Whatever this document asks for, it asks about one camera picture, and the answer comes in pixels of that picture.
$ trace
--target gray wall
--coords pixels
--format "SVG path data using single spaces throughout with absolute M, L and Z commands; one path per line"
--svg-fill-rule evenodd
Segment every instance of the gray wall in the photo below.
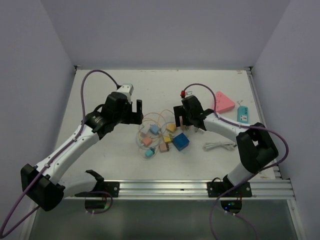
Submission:
M 319 239 L 320 1 L 292 0 L 253 68 L 268 126 L 290 146 L 291 178 L 309 239 Z
M 73 82 L 73 65 L 38 0 L 1 1 L 0 223 L 21 194 L 20 169 L 55 146 Z M 29 205 L 27 198 L 9 223 Z M 20 230 L 7 239 L 18 239 Z
M 253 66 L 290 0 L 42 0 L 86 68 Z

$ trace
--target white cable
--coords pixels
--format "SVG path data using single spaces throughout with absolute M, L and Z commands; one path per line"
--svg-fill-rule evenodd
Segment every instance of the white cable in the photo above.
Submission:
M 203 145 L 203 150 L 209 151 L 215 148 L 223 147 L 227 149 L 228 151 L 233 151 L 236 149 L 236 144 L 233 141 L 227 141 L 227 142 L 206 142 Z

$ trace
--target blue block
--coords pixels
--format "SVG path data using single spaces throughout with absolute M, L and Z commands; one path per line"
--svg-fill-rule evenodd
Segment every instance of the blue block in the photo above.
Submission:
M 182 149 L 187 147 L 190 143 L 189 139 L 183 133 L 180 133 L 178 136 L 174 137 L 172 140 L 173 145 L 180 152 Z
M 150 132 L 152 132 L 154 135 L 159 134 L 159 127 L 156 124 L 151 125 Z

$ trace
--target small cube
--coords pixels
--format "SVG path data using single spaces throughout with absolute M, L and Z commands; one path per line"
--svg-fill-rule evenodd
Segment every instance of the small cube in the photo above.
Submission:
M 150 132 L 152 132 L 154 135 L 158 135 L 159 134 L 159 127 L 156 124 L 153 124 L 150 127 Z
M 163 136 L 163 141 L 165 142 L 165 143 L 172 143 L 172 136 Z
M 141 140 L 142 144 L 145 146 L 145 147 L 148 147 L 150 146 L 150 144 L 152 144 L 152 139 L 151 137 L 149 136 L 145 136 L 142 140 Z
M 178 149 L 178 151 L 180 152 L 182 149 L 186 148 L 189 145 L 190 141 L 186 137 L 186 135 L 181 133 L 175 138 L 173 138 L 172 143 L 176 147 L 176 149 Z
M 176 125 L 174 123 L 169 123 L 166 126 L 166 129 L 170 132 L 170 133 L 174 133 L 177 129 Z
M 168 151 L 169 151 L 169 145 L 168 145 L 168 143 L 165 143 L 165 142 L 160 143 L 159 149 L 160 149 L 160 152 L 161 152 L 161 153 L 168 152 Z
M 151 158 L 155 154 L 155 150 L 151 147 L 145 152 L 147 158 Z

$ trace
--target white tabletop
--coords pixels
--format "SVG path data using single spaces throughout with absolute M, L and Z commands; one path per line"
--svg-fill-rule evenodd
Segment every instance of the white tabletop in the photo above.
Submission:
M 61 145 L 77 128 L 82 119 L 80 86 L 88 70 L 78 70 L 66 107 L 57 146 Z M 221 91 L 235 104 L 235 108 L 222 115 L 237 120 L 239 104 L 247 106 L 249 123 L 259 122 L 253 93 L 246 71 L 237 70 L 107 70 L 119 84 L 133 84 L 132 101 L 134 111 L 136 99 L 142 100 L 143 114 L 160 113 L 164 109 L 173 111 L 181 105 L 180 92 L 191 83 L 203 83 L 214 92 Z M 84 86 L 86 112 L 106 101 L 116 89 L 112 81 L 102 73 L 93 73 Z M 210 92 L 200 86 L 191 87 L 204 109 L 213 104 Z M 174 121 L 170 113 L 163 113 L 166 121 Z M 193 128 L 185 134 L 190 144 L 179 152 L 172 145 L 169 152 L 158 152 L 145 159 L 139 154 L 136 143 L 136 125 L 119 124 L 96 145 L 88 149 L 65 173 L 75 176 L 92 169 L 110 180 L 210 180 L 224 177 L 239 162 L 238 149 L 227 151 L 217 148 L 204 151 L 205 142 L 224 142 L 228 139 L 213 132 L 195 132 Z M 275 179 L 273 169 L 258 174 L 255 179 Z

